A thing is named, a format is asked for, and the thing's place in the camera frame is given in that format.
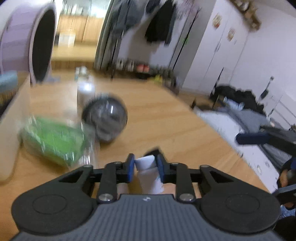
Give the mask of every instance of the ribbed gray panel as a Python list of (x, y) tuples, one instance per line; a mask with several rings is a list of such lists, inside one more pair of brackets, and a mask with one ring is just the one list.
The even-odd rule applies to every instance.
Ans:
[(209, 225), (196, 208), (172, 195), (122, 195), (100, 205), (72, 232), (52, 237), (19, 233), (14, 241), (232, 241), (281, 240), (272, 231), (253, 236), (228, 234)]

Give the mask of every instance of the black circular opening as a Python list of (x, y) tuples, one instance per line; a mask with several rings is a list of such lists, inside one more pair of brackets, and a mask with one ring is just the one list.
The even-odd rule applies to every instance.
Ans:
[(53, 9), (49, 9), (41, 18), (34, 37), (32, 64), (36, 81), (43, 81), (47, 74), (54, 33), (55, 14)]

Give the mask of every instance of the black jacket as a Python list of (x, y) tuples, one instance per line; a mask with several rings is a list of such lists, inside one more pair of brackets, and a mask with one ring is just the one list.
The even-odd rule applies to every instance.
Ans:
[(168, 45), (172, 38), (176, 20), (176, 4), (167, 0), (152, 18), (145, 34), (147, 42), (165, 42)]

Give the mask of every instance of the bed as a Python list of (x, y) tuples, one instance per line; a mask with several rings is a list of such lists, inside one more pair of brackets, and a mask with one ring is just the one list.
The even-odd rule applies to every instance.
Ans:
[(227, 107), (215, 111), (200, 111), (196, 107), (194, 111), (230, 144), (273, 192), (277, 189), (279, 170), (291, 156), (268, 144), (241, 146), (235, 141), (238, 133), (258, 132), (260, 125), (289, 129), (296, 123), (296, 103), (289, 95), (283, 94), (275, 103), (266, 106), (269, 106), (267, 117), (251, 110), (236, 111)]

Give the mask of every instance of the wardrobe door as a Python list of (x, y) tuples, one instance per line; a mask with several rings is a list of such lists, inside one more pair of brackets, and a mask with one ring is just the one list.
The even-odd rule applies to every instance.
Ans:
[(218, 84), (229, 84), (247, 39), (249, 28), (244, 23), (243, 16), (231, 3), (230, 8), (232, 8), (231, 15), (220, 43), (217, 46), (205, 77), (198, 87), (198, 90), (205, 94), (211, 93), (220, 74)]
[[(230, 16), (232, 9), (229, 7), (229, 4), (229, 0), (216, 1), (203, 38), (184, 81), (184, 89), (196, 91), (198, 90), (200, 82), (204, 79)], [(221, 17), (220, 26), (218, 28), (214, 27), (213, 24), (213, 20), (217, 15)]]

